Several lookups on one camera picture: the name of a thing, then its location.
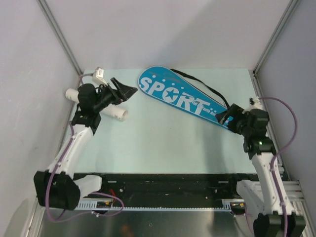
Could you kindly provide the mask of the white cardboard shuttlecock tube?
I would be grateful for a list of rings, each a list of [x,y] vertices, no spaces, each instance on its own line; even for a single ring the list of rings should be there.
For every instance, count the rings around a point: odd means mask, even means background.
[[[78,94],[79,92],[77,90],[69,88],[65,92],[65,97],[78,104]],[[120,121],[125,121],[128,117],[128,110],[112,104],[104,108],[101,113]]]

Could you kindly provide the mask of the blue sport racket bag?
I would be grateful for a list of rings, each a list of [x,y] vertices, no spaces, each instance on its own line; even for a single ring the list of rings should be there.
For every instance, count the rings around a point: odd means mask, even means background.
[[[228,121],[221,125],[215,117],[227,107],[172,69],[163,66],[149,67],[139,76],[138,86],[152,98],[227,129]]]

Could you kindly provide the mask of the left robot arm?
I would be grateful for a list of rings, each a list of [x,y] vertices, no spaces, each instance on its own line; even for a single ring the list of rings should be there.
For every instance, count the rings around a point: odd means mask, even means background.
[[[34,185],[39,204],[46,208],[74,210],[79,201],[92,193],[102,198],[109,185],[98,175],[74,179],[75,166],[86,144],[93,138],[101,122],[101,112],[109,105],[117,106],[129,100],[137,88],[111,78],[94,86],[91,83],[70,90],[67,96],[77,102],[70,122],[71,135],[45,171],[37,171]]]

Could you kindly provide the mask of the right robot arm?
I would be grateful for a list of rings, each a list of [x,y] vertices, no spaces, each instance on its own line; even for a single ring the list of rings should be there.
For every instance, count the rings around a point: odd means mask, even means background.
[[[267,136],[270,117],[260,102],[251,102],[248,109],[232,104],[216,115],[220,124],[244,138],[243,149],[254,166],[258,182],[234,181],[228,185],[233,198],[242,197],[253,217],[256,237],[299,237],[306,222],[290,202],[277,164],[277,152]]]

